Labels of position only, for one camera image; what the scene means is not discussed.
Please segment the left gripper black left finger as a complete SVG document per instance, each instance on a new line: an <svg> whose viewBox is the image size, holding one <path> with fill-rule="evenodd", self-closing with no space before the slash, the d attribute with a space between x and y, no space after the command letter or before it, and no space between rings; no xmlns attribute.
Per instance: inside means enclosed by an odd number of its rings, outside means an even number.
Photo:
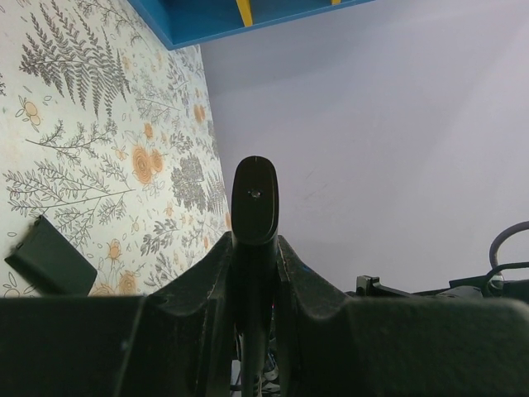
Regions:
<svg viewBox="0 0 529 397"><path fill-rule="evenodd" d="M2 395L229 395L231 249L151 295L3 299Z"/></svg>

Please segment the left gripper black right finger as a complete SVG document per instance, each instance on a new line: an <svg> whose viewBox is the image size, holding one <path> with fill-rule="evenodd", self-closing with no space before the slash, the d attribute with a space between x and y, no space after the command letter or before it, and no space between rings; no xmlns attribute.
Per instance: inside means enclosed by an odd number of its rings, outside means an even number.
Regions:
<svg viewBox="0 0 529 397"><path fill-rule="evenodd" d="M283 396L525 396L528 307L512 299L353 298L279 239Z"/></svg>

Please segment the floral tablecloth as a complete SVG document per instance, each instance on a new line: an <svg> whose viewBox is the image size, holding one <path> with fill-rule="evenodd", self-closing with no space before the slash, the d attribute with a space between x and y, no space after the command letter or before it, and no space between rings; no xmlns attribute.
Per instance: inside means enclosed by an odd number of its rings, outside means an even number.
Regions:
<svg viewBox="0 0 529 397"><path fill-rule="evenodd" d="M230 226L201 49L168 50L126 1L1 4L1 254L40 216L149 294Z"/></svg>

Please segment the blue wooden shelf unit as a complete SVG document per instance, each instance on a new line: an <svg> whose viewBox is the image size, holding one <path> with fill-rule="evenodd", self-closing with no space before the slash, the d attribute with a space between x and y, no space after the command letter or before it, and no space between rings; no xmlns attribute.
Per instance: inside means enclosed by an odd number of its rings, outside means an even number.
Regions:
<svg viewBox="0 0 529 397"><path fill-rule="evenodd" d="M366 0L130 0L168 50L366 3Z"/></svg>

